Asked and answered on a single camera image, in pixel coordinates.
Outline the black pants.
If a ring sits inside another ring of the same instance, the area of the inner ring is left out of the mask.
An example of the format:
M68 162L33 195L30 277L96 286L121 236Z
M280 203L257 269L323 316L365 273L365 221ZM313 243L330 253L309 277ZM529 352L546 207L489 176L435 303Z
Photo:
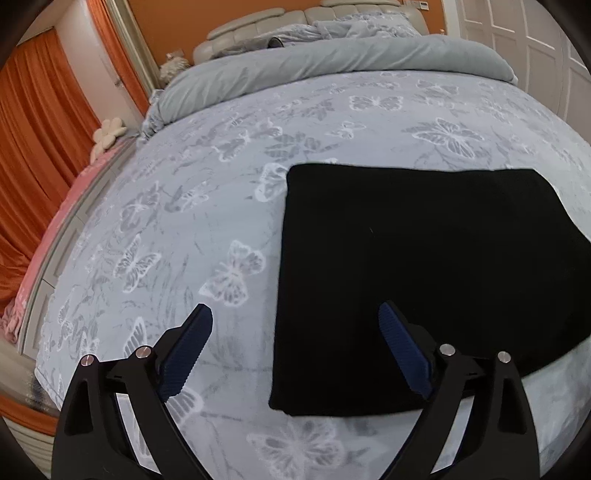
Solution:
M590 242L539 173L288 171L270 408L416 410L442 344L525 376L589 334Z

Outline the grey butterfly bedspread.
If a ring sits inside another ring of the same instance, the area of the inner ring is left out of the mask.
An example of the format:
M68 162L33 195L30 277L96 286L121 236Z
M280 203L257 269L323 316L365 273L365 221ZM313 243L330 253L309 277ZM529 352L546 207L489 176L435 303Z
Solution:
M376 479L415 413L294 419L267 405L287 170L322 162L532 168L590 227L590 146L505 82L439 72L329 75L177 121L126 164L59 278L35 375L61 404L79 359L124 358L198 303L214 331L168 409L216 479Z

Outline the white flower plush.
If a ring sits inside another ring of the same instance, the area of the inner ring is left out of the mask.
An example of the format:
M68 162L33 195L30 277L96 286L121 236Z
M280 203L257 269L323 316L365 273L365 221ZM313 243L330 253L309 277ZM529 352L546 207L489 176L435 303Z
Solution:
M119 117L103 120L101 126L92 135L94 145L90 153L90 163L94 163L99 156L109 150L119 137L126 134L126 131L127 127Z

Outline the orange curtain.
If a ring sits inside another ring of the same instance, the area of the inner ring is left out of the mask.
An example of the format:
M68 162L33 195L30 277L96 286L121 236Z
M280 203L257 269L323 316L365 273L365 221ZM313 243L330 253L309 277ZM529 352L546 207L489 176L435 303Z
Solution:
M47 1L1 4L1 306L10 307L50 221L88 165L92 135L122 100L147 96L107 1L74 1L56 25L25 30Z

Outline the white panelled wardrobe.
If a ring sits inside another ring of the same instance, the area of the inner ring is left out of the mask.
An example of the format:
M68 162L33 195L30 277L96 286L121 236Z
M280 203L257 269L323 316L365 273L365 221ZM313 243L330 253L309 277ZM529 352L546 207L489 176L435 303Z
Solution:
M512 66L519 87L590 138L590 73L564 31L536 1L462 0L461 36Z

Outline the beige stuffed toy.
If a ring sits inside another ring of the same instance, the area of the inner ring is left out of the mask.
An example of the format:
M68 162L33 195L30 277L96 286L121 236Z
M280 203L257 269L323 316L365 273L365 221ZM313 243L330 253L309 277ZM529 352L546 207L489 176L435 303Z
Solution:
M163 85L167 85L189 67L190 63L181 51L167 53L166 61L159 67L159 79Z

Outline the grey folded duvet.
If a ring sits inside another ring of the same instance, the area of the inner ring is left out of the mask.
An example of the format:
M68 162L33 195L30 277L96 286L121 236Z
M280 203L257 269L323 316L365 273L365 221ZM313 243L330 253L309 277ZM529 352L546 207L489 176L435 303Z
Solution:
M474 75L515 85L509 63L488 46L461 38L342 38L250 51L193 66L153 101L139 130L147 142L168 125L209 107L276 86L332 74L437 71Z

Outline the beige padded headboard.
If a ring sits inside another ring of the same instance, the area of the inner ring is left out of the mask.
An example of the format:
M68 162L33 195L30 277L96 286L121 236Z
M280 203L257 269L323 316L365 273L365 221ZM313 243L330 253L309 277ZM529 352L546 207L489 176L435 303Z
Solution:
M252 39L290 25L312 25L315 21L331 21L352 14L381 12L403 13L421 35L429 35L429 29L419 9L399 1L322 1L320 5L305 10L287 11L270 8L231 20L211 30L206 40L194 48L195 65L211 59L219 51L236 43Z

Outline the grey butterfly pillows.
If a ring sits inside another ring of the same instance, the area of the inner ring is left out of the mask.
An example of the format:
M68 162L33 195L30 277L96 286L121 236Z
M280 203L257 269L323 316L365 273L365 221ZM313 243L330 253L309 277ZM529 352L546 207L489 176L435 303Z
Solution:
M363 12L311 25L293 24L253 38L259 44L311 43L322 40L361 38L411 38L421 36L403 12Z

